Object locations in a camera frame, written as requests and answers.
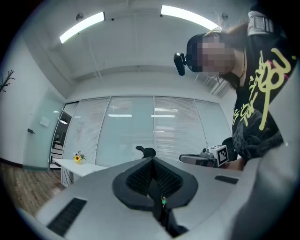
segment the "camera mounted on cap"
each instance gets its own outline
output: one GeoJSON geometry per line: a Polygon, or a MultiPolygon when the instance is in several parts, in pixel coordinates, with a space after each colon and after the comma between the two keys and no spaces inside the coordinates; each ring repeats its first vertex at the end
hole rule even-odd
{"type": "Polygon", "coordinates": [[[176,65],[177,71],[180,76],[183,76],[186,73],[184,65],[187,64],[186,56],[184,53],[175,53],[174,54],[174,63],[176,65]]]}

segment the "ceiling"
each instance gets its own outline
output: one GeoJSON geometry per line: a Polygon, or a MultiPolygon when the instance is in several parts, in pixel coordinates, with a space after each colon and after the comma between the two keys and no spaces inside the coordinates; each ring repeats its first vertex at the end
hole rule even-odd
{"type": "MultiPolygon", "coordinates": [[[[160,16],[162,5],[202,15],[222,28],[238,25],[252,0],[52,0],[44,3],[23,27],[25,42],[41,70],[67,97],[80,81],[108,74],[155,71],[176,73],[173,55],[187,41],[208,30],[193,22],[160,16]],[[94,24],[62,44],[59,37],[84,18],[105,12],[94,24]],[[227,21],[220,21],[222,13],[227,21]]],[[[188,70],[186,77],[207,84],[207,76],[188,70]]]]}

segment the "black t-shirt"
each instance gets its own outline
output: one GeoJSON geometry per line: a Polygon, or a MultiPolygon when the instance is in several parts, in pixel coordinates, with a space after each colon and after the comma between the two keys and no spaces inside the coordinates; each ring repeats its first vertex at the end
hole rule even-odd
{"type": "Polygon", "coordinates": [[[248,161],[283,142],[268,109],[289,80],[297,58],[289,41],[274,34],[249,36],[246,54],[246,79],[236,91],[232,139],[237,153],[248,161]]]}

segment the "door handle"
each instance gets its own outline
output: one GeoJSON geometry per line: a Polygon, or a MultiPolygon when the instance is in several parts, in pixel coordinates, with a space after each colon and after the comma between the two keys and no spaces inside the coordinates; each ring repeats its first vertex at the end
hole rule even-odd
{"type": "Polygon", "coordinates": [[[29,133],[33,133],[34,134],[34,131],[32,131],[31,129],[27,129],[27,132],[29,132],[29,133]]]}

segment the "yellow graphic print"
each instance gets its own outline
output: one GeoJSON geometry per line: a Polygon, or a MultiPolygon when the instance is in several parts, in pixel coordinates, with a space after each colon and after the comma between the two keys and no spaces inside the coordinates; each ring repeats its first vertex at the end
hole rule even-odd
{"type": "Polygon", "coordinates": [[[263,113],[262,113],[262,121],[259,125],[259,129],[262,131],[265,127],[268,110],[269,110],[269,104],[270,104],[270,92],[273,89],[279,88],[285,79],[285,74],[289,73],[291,71],[291,65],[286,60],[286,58],[282,55],[282,53],[277,48],[272,48],[271,52],[275,53],[279,59],[284,64],[284,67],[280,66],[276,60],[273,60],[272,63],[270,61],[263,62],[263,52],[260,51],[260,58],[259,58],[259,67],[255,71],[255,79],[253,76],[250,76],[250,97],[249,97],[249,103],[243,104],[240,111],[237,111],[237,109],[234,112],[234,120],[233,125],[235,123],[235,120],[239,116],[240,112],[240,121],[244,120],[245,125],[248,126],[248,118],[251,117],[252,113],[254,112],[253,103],[255,102],[255,99],[257,97],[258,91],[253,94],[254,89],[256,86],[258,86],[258,89],[265,93],[265,100],[264,100],[264,107],[263,107],[263,113]],[[265,80],[263,81],[263,77],[267,71],[267,76],[265,77],[265,80]],[[274,74],[278,75],[278,81],[276,83],[272,83],[272,78],[274,74]]]}

